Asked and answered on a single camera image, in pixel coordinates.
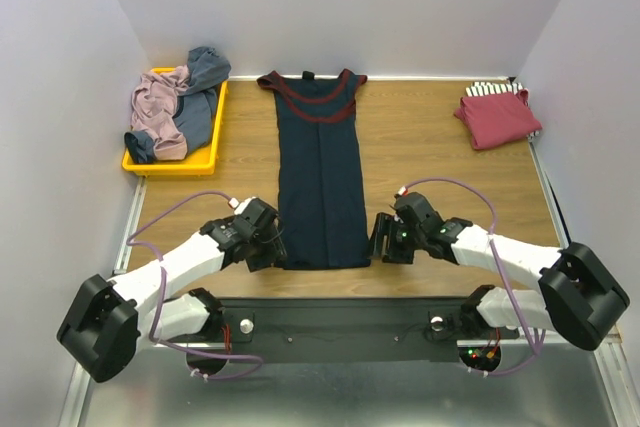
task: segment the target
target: striped black and white object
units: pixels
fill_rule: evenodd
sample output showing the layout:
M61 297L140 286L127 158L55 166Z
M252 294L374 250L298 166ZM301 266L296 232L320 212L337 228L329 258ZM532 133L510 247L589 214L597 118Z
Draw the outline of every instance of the striped black and white object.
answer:
M507 82L504 84L493 82L474 82L473 85L467 87L467 95L469 97L480 97L482 95L504 94L505 92L512 92L514 94L517 94L521 90L525 89L522 84L518 82ZM527 139L529 140L529 142L531 142L538 135L540 135L540 131L536 130L527 135Z

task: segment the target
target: red cloth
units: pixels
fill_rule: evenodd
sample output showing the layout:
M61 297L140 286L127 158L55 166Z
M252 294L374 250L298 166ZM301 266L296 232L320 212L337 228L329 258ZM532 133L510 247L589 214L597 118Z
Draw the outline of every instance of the red cloth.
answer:
M524 139L542 125L527 106L529 92L462 97L454 115L471 131L471 145L476 150L491 149L507 142Z

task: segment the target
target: screw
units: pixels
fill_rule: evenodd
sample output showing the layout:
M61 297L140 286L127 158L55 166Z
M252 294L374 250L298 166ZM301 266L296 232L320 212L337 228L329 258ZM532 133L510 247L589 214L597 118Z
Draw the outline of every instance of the screw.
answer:
M431 317L431 330L434 332L442 332L444 330L444 320L442 317Z
M243 334L250 334L253 332L253 322L249 319L242 319L240 321L240 332Z

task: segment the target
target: wall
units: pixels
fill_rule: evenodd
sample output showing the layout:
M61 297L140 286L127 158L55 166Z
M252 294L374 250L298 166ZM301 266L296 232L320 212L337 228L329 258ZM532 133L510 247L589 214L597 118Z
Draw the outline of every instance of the wall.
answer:
M121 136L149 62L117 0L0 0L0 19L0 423L47 427L73 365L57 328L121 240Z
M221 47L234 75L515 75L558 0L120 0L155 65Z
M640 385L640 11L637 0L562 0L521 80L544 126L539 153L572 238L631 297L621 320Z

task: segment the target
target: yellow basket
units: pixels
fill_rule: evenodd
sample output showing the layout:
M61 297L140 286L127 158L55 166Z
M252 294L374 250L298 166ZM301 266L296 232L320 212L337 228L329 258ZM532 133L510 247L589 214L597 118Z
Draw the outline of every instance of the yellow basket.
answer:
M162 67L153 69L156 73L170 72L174 70L170 67ZM228 82L225 80L220 85L218 93L218 110L216 118L213 122L213 134L211 142L204 147L192 152L184 160L155 162L153 164L136 164L131 159L129 151L125 149L122 158L122 168L128 172L133 172L140 176L150 175L211 175L216 167L218 159L218 142L220 141L220 130L222 128L222 114L224 113L224 104L229 93Z

